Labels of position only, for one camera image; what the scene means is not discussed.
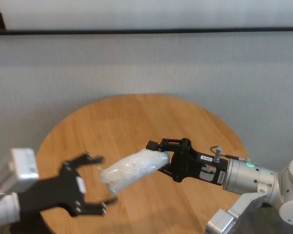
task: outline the wooden table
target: wooden table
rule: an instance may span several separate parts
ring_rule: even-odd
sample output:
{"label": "wooden table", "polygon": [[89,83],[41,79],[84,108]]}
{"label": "wooden table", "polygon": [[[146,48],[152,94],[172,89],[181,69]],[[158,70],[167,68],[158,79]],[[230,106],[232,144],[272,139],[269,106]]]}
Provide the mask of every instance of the wooden table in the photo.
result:
{"label": "wooden table", "polygon": [[[238,136],[207,110],[163,95],[123,95],[100,100],[72,113],[45,138],[37,164],[41,178],[55,176],[64,160],[81,152],[104,155],[106,168],[144,148],[149,140],[187,137],[194,149],[247,156]],[[108,190],[99,181],[97,166],[79,169],[87,188],[86,201],[99,201]],[[227,209],[238,195],[197,179],[182,183],[155,172],[119,193],[107,215],[79,216],[55,208],[42,212],[56,234],[200,234],[218,209]]]}

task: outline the white plastic bag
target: white plastic bag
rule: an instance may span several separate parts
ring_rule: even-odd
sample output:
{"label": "white plastic bag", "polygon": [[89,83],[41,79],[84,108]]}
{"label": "white plastic bag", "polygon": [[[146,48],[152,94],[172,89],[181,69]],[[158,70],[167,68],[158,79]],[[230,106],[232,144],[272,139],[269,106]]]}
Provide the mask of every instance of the white plastic bag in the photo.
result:
{"label": "white plastic bag", "polygon": [[169,153],[148,149],[129,155],[100,174],[111,193],[116,194],[138,179],[155,172],[169,163]]}

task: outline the white wall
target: white wall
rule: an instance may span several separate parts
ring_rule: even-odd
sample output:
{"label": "white wall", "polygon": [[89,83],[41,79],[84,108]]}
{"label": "white wall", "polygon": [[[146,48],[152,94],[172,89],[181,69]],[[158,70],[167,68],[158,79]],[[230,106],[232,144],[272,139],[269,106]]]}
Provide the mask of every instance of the white wall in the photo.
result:
{"label": "white wall", "polygon": [[0,37],[0,154],[37,149],[69,113],[122,93],[206,107],[257,164],[281,169],[293,158],[289,32]]}

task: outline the white label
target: white label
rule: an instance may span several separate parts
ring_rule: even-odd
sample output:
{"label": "white label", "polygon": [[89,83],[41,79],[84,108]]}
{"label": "white label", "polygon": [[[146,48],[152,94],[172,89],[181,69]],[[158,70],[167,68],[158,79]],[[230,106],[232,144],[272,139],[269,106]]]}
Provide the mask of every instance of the white label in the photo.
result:
{"label": "white label", "polygon": [[201,155],[201,159],[206,160],[206,161],[210,161],[210,162],[213,161],[213,159],[211,157],[206,157],[206,156],[203,156],[203,155]]}
{"label": "white label", "polygon": [[76,177],[77,183],[78,183],[78,187],[79,187],[79,191],[83,194],[86,193],[86,187],[84,186],[84,181],[81,177]]}
{"label": "white label", "polygon": [[219,173],[219,177],[218,177],[218,180],[217,180],[217,183],[218,183],[218,184],[223,184],[223,182],[224,182],[224,178],[225,178],[225,175],[226,175],[225,172],[220,171],[220,173]]}

